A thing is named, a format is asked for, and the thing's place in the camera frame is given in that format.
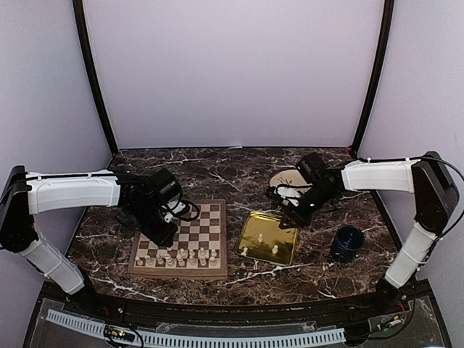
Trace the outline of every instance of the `black pole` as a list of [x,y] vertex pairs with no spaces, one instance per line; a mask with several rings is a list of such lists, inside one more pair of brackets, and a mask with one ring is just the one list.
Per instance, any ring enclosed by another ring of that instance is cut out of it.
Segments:
[[388,44],[390,27],[392,25],[393,6],[394,0],[385,0],[384,14],[382,16],[380,34],[378,36],[376,58],[374,59],[374,65],[370,75],[368,92],[365,96],[364,106],[362,107],[361,117],[357,125],[353,144],[348,148],[349,153],[353,157],[357,156],[357,152],[359,151],[361,143],[363,142],[365,129],[368,127],[370,113],[376,98],[378,82],[380,81],[380,75],[385,60],[386,45]]
[[86,65],[88,82],[90,83],[92,94],[94,95],[96,111],[99,114],[101,126],[103,127],[104,135],[107,138],[109,149],[111,150],[111,153],[115,155],[118,152],[118,148],[115,135],[109,123],[107,110],[104,107],[102,91],[100,90],[99,81],[96,76],[94,58],[92,57],[90,41],[88,40],[83,3],[82,0],[72,0],[72,4],[74,6],[75,24],[78,27],[80,49],[82,50],[84,64]]

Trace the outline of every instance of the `chessboard border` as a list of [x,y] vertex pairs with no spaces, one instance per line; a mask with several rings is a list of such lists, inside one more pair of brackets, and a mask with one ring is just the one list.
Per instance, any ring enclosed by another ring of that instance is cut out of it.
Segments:
[[138,244],[140,242],[141,232],[136,232],[132,250],[130,251],[128,273],[134,277],[144,277],[153,279],[205,279],[205,280],[226,280],[228,277],[227,270],[227,204],[225,199],[195,199],[195,204],[219,204],[220,205],[220,267],[219,268],[189,268],[190,272],[186,275],[186,269],[175,268],[150,268],[143,269],[134,266]]

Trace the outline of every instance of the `chessboard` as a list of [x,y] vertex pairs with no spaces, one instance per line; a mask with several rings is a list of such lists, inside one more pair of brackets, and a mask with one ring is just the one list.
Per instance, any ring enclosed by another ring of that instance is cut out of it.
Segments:
[[194,203],[200,210],[198,219],[173,219],[178,231],[172,248],[157,246],[142,233],[136,234],[129,274],[159,279],[227,279],[225,200]]

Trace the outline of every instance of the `white perforated rail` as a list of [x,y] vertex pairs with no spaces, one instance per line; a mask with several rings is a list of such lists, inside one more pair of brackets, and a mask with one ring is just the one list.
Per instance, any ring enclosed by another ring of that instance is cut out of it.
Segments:
[[[102,321],[79,318],[69,313],[49,310],[46,318],[65,328],[81,332],[89,336],[103,339],[105,324]],[[162,348],[306,348],[321,347],[328,344],[345,342],[344,329],[327,330],[313,333],[301,333],[288,336],[249,337],[249,338],[217,338],[217,337],[193,337],[175,336],[165,333],[155,333],[138,330],[144,338],[145,347]],[[138,337],[131,344],[132,347],[140,347]]]

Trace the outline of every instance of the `black marble surface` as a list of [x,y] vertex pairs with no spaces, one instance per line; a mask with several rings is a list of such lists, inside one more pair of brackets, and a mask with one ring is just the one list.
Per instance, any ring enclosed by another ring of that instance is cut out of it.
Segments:
[[[111,168],[150,174],[168,168],[187,199],[227,201],[228,280],[134,278],[128,274],[136,225],[119,208],[92,207],[70,247],[69,257],[86,269],[98,292],[147,301],[195,305],[276,305],[349,297],[374,291],[396,248],[369,193],[346,193],[334,211],[313,215],[299,233],[294,264],[276,267],[233,251],[248,211],[275,213],[265,196],[270,178],[316,151],[329,164],[348,160],[343,149],[149,149],[120,152]],[[355,225],[365,244],[354,262],[332,262],[336,230]]]

